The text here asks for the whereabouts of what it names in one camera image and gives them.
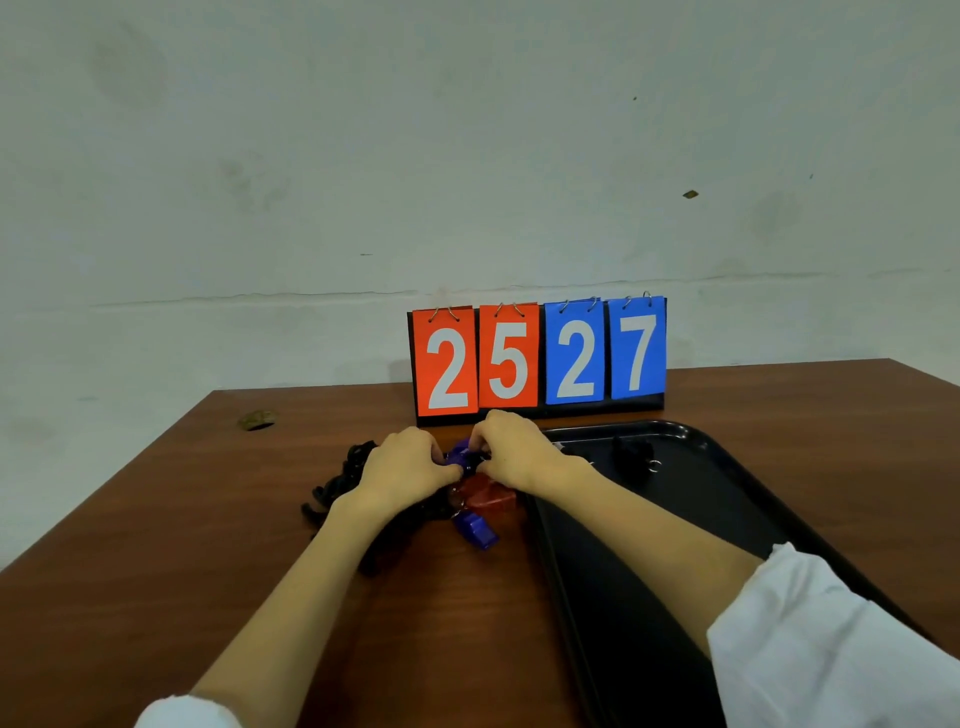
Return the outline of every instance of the black scoreboard base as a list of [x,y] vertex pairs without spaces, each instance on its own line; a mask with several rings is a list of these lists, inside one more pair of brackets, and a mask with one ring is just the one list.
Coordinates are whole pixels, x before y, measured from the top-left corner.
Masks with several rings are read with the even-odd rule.
[[[644,395],[626,400],[582,401],[573,404],[545,404],[539,407],[511,407],[530,420],[547,420],[554,417],[581,417],[583,415],[610,415],[617,412],[648,412],[663,409],[664,395]],[[472,425],[487,417],[489,409],[466,415],[417,415],[417,427],[440,427],[443,425]]]

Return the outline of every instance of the purple whistle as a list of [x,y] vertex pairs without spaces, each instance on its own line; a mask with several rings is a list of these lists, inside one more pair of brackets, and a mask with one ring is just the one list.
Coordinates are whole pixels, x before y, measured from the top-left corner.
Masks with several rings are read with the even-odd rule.
[[480,465],[486,457],[482,452],[470,452],[468,446],[469,437],[464,438],[459,443],[450,448],[446,454],[447,465],[459,465],[464,469],[464,478],[470,477],[477,472],[477,466]]
[[486,551],[500,540],[482,517],[472,511],[462,511],[453,517],[453,524],[460,535],[477,548]]

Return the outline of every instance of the scoreboard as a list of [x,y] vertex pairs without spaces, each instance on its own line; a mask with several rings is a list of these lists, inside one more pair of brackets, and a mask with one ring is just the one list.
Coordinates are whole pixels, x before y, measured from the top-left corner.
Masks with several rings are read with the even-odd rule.
[[420,426],[663,409],[663,296],[424,309],[407,328]]

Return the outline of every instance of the black tray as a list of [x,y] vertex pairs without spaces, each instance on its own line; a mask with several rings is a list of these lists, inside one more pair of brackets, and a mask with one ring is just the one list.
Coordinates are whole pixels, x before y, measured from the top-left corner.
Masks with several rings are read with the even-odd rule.
[[[700,430],[646,421],[566,427],[546,436],[603,475],[760,558],[792,542],[822,556],[857,594],[929,639],[896,604]],[[661,461],[638,487],[611,460],[611,439],[642,438]],[[653,594],[564,511],[528,497],[527,511],[581,701],[597,728],[723,726],[712,666]]]

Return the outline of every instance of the brown table surface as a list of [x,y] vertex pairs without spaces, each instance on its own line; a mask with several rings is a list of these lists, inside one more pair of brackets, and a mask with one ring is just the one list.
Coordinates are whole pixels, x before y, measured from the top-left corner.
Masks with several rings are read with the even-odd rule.
[[[576,422],[705,430],[960,655],[960,388],[871,360],[677,370],[667,392]],[[277,424],[236,426],[259,408]],[[189,690],[307,544],[310,489],[411,422],[409,384],[210,394],[0,573],[0,725],[131,726]],[[583,724],[523,522],[495,519],[486,553],[431,523],[357,577],[301,724]]]

